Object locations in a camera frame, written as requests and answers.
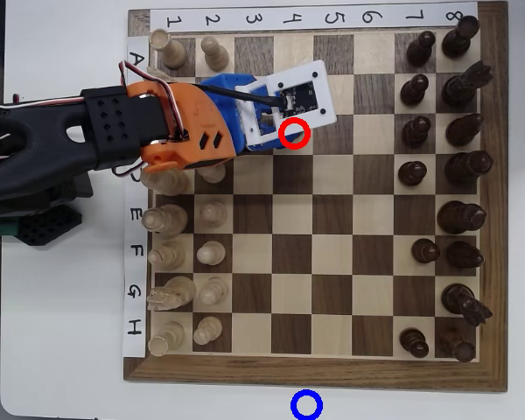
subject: white chess piece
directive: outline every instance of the white chess piece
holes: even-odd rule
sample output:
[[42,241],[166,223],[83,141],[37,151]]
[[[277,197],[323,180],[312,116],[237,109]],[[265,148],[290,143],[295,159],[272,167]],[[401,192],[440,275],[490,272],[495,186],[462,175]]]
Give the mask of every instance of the white chess piece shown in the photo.
[[226,167],[223,164],[198,168],[196,172],[210,184],[218,184],[226,177]]
[[188,216],[175,204],[149,208],[143,213],[142,225],[150,232],[159,232],[167,237],[177,236],[185,230]]
[[146,298],[148,311],[169,311],[191,302],[196,294],[193,280],[185,276],[172,278],[163,287],[154,287]]
[[175,270],[185,260],[185,250],[176,241],[167,241],[148,253],[150,264],[164,267],[166,270]]
[[204,305],[216,305],[228,294],[228,284],[219,277],[212,277],[199,291],[199,301]]
[[146,188],[150,188],[163,195],[180,195],[189,186],[189,178],[179,169],[170,169],[161,172],[142,172],[140,181]]
[[218,265],[226,257],[226,249],[217,241],[208,241],[197,251],[196,257],[203,264]]
[[152,356],[161,357],[181,347],[184,337],[185,330],[181,325],[176,322],[168,322],[162,331],[150,339],[148,350]]
[[199,322],[192,339],[196,344],[204,346],[210,341],[216,340],[221,335],[223,325],[216,317],[206,317]]
[[150,45],[161,54],[162,62],[169,68],[179,68],[185,64],[186,51],[183,44],[172,39],[163,29],[156,29],[151,33]]

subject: white table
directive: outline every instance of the white table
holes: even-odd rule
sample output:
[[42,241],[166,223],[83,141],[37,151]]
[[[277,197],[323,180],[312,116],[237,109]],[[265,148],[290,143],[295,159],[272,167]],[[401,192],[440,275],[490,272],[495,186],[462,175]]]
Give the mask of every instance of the white table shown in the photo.
[[[116,85],[128,9],[250,4],[284,2],[9,0],[5,98],[13,93],[25,99],[75,95],[82,88]],[[463,418],[525,418],[525,0],[510,1],[509,16],[509,392],[319,389],[322,419],[441,420],[454,419],[455,410]],[[20,416],[117,420],[293,418],[294,388],[123,381],[123,186],[109,171],[91,176],[95,196],[76,204],[84,223],[71,234],[46,252],[4,241],[1,396],[6,410]],[[309,414],[312,402],[302,399],[299,408]]]

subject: chessboard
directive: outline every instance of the chessboard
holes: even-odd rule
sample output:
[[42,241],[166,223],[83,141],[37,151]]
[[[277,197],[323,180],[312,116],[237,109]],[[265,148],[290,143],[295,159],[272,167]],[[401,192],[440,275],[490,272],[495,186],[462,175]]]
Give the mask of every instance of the chessboard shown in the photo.
[[[150,10],[129,12],[129,42],[148,36]],[[313,60],[328,72],[338,121],[315,129],[300,150],[244,153],[227,161],[226,177],[207,183],[186,171],[185,194],[148,193],[144,208],[177,204],[188,215],[174,240],[185,261],[174,271],[148,264],[148,289],[176,276],[202,287],[211,277],[227,283],[226,298],[213,306],[197,300],[146,316],[145,342],[173,321],[185,330],[178,351],[124,359],[124,377],[136,381],[228,382],[321,385],[349,388],[507,389],[508,275],[508,11],[505,3],[479,3],[481,31],[461,59],[448,59],[441,41],[446,27],[319,29],[296,31],[211,31],[229,53],[223,73],[264,76]],[[426,29],[436,34],[435,52],[423,67],[410,66],[406,49]],[[199,83],[215,75],[200,50],[203,32],[175,33],[187,52],[177,70],[166,68],[153,49],[149,67],[175,81]],[[478,60],[493,67],[494,80],[463,108],[444,103],[441,90],[453,75]],[[426,74],[430,88],[415,107],[399,97],[403,84]],[[469,113],[485,118],[480,135],[465,147],[445,139],[450,122]],[[411,149],[403,126],[427,116],[426,142]],[[493,169],[477,185],[447,182],[444,166],[452,154],[487,151]],[[398,168],[409,161],[427,167],[424,181],[403,185]],[[203,223],[199,208],[217,199],[227,208],[217,228]],[[451,200],[481,205],[488,214],[477,232],[446,234],[436,214]],[[440,258],[416,262],[410,247],[434,241]],[[165,238],[148,234],[148,250]],[[445,258],[456,240],[477,246],[486,261],[480,269],[456,269]],[[207,241],[224,245],[218,265],[196,259]],[[450,284],[464,284],[493,312],[475,328],[441,304]],[[218,318],[221,336],[205,346],[193,331],[206,316]],[[403,349],[399,335],[418,328],[430,346],[424,359]],[[470,363],[459,363],[438,345],[448,328],[476,346]]]

